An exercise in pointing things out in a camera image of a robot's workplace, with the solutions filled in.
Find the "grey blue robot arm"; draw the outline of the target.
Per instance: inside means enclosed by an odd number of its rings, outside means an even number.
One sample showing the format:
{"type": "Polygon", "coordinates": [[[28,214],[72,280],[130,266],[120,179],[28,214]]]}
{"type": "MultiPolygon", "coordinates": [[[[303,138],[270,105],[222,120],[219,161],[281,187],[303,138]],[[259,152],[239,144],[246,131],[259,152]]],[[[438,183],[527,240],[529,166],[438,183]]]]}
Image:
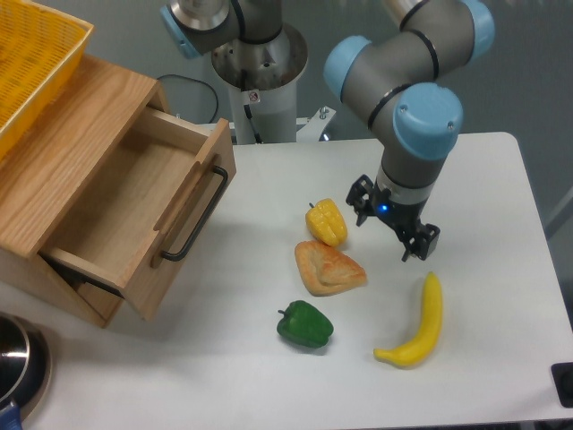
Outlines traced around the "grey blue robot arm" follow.
{"type": "MultiPolygon", "coordinates": [[[[389,226],[405,257],[425,259],[440,231],[420,216],[464,117],[458,97],[437,80],[482,56],[495,26],[479,1],[388,1],[385,8],[397,36],[380,45],[362,36],[340,41],[323,77],[383,147],[377,176],[357,179],[347,203],[359,222],[374,217],[389,226]]],[[[238,143],[296,137],[295,85],[308,48],[279,1],[169,1],[160,15],[183,56],[210,56],[229,90],[238,143]]]]}

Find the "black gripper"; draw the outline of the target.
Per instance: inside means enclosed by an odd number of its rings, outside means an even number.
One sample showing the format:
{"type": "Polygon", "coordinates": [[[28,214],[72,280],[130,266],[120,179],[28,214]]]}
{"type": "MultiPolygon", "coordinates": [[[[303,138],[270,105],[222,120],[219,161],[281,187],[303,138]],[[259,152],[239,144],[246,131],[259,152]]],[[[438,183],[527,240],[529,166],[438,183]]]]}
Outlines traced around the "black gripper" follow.
{"type": "Polygon", "coordinates": [[[406,188],[392,181],[378,186],[367,175],[361,175],[352,183],[346,204],[353,208],[357,226],[374,217],[397,234],[405,247],[402,262],[410,257],[425,261],[435,250],[440,229],[420,220],[425,205],[424,187],[406,188]]]}

